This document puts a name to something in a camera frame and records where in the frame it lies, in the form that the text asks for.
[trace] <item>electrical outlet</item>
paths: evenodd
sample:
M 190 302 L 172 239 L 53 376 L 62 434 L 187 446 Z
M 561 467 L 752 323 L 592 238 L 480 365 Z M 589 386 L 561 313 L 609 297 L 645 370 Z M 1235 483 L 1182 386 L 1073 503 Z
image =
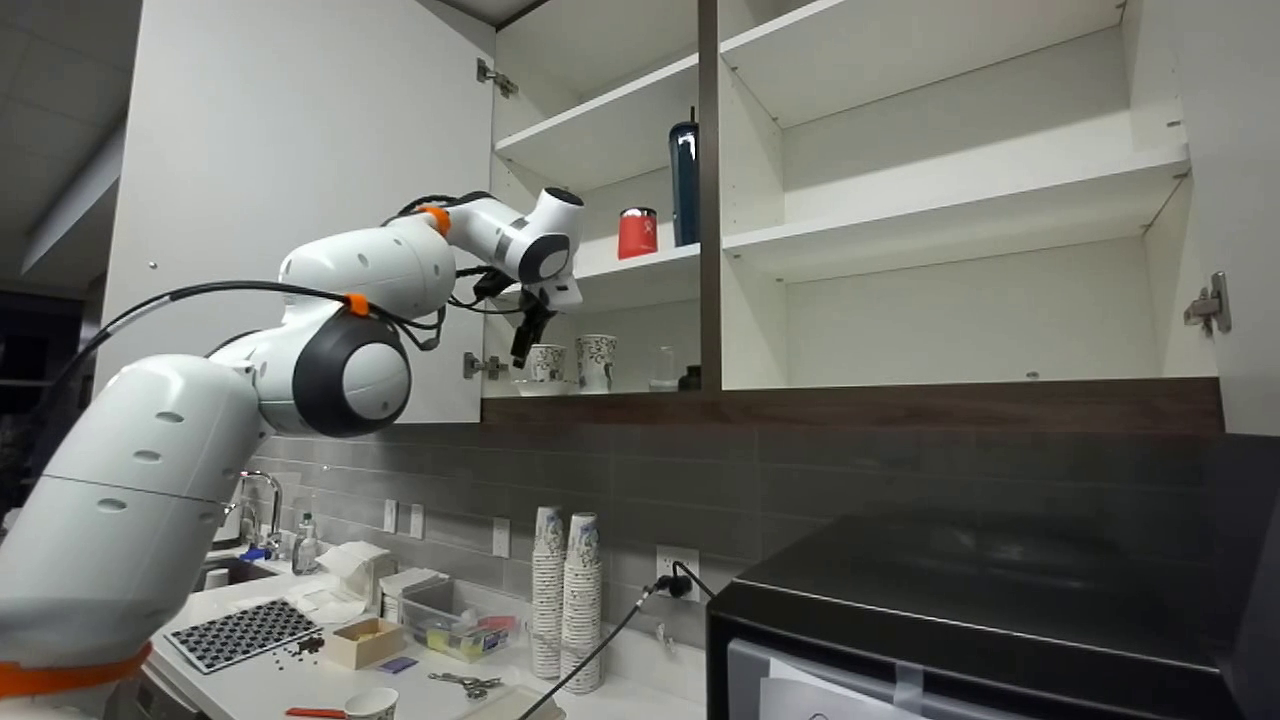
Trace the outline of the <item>electrical outlet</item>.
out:
M 656 571 L 656 575 L 671 575 L 671 565 L 675 565 L 675 559 L 679 559 L 693 575 L 704 571 L 696 547 L 671 547 L 671 544 L 660 544 L 660 547 L 656 547 L 653 571 Z
M 493 519 L 493 556 L 512 556 L 512 519 Z
M 384 534 L 400 534 L 400 503 L 390 497 L 384 499 Z
M 427 510 L 409 503 L 409 538 L 423 540 L 427 538 Z

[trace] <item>black appliance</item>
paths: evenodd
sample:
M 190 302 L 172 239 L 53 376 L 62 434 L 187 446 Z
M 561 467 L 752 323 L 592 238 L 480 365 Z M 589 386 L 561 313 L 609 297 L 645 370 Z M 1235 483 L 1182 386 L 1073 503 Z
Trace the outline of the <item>black appliance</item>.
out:
M 1105 540 L 1029 519 L 853 515 L 707 606 L 707 715 L 1240 713 L 1220 665 Z

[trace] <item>black cable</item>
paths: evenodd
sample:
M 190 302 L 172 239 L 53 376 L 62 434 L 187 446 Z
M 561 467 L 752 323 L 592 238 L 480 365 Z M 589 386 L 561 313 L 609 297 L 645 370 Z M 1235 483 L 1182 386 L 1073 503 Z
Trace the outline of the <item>black cable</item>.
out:
M 335 306 L 349 306 L 349 297 L 341 292 L 322 292 L 322 289 L 302 289 L 302 285 L 281 285 L 281 281 L 211 281 L 211 285 L 184 285 L 184 289 L 168 289 L 168 292 L 156 292 L 148 302 L 134 302 L 132 309 L 116 313 L 98 333 L 92 333 L 92 339 L 57 372 L 57 379 L 49 386 L 49 394 L 41 395 L 41 404 L 28 411 L 31 420 L 41 420 L 53 400 L 62 394 L 62 386 L 78 372 L 78 365 L 88 357 L 97 357 L 97 349 L 104 349 L 116 333 L 124 333 L 129 323 L 168 309 L 168 306 L 180 306 L 180 302 L 190 302 L 190 297 L 211 297 L 211 292 L 285 292 L 285 297 L 316 297 L 316 302 L 335 302 Z M 368 306 L 373 318 L 397 323 L 414 349 L 436 349 L 440 345 L 440 328 L 442 328 L 442 309 L 436 313 L 436 323 L 420 323 L 420 319 L 409 319 L 409 318 L 397 318 L 378 306 Z
M 649 595 L 660 592 L 660 588 L 671 592 L 671 575 L 660 575 L 660 579 L 645 586 L 645 592 L 637 595 L 629 618 L 619 623 L 611 623 L 611 633 L 581 665 L 571 665 L 567 677 L 561 677 L 541 701 L 530 701 L 526 713 L 519 713 L 519 720 L 541 713 L 562 685 L 571 685 L 576 673 L 585 673 L 645 611 Z
M 671 559 L 671 575 L 686 575 L 704 595 L 714 595 L 682 559 Z
M 384 229 L 386 229 L 390 221 L 400 221 L 400 217 L 410 217 L 410 211 L 423 207 L 423 204 L 442 204 L 442 207 L 450 207 L 450 204 L 459 204 L 459 196 L 414 196 L 414 201 L 409 201 L 405 207 L 397 207 L 397 217 L 386 217 Z

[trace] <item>stacked cups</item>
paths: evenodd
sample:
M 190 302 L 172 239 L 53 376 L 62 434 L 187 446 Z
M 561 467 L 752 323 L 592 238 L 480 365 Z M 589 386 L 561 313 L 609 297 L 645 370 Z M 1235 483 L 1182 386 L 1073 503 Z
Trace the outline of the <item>stacked cups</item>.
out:
M 530 526 L 530 677 L 561 677 L 561 611 L 562 611 L 562 515 L 537 510 Z
M 598 588 L 594 515 L 571 515 L 562 552 L 561 677 L 567 677 L 598 644 Z M 567 689 L 592 691 L 598 679 L 598 661 L 592 661 Z
M 598 529 L 576 512 L 562 538 L 561 510 L 537 510 L 530 529 L 530 677 L 567 677 L 598 644 Z M 567 689 L 598 689 L 605 669 L 592 661 Z

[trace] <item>dark wood panel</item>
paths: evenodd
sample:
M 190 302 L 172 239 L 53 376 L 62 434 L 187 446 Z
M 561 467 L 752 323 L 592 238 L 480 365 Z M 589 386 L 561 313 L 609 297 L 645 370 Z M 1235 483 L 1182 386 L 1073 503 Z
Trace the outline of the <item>dark wood panel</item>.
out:
M 484 423 L 869 423 L 1220 438 L 1215 379 L 925 386 L 686 395 L 484 400 Z
M 699 394 L 723 387 L 723 333 L 720 333 L 720 4 L 696 4 L 696 180 L 699 180 Z

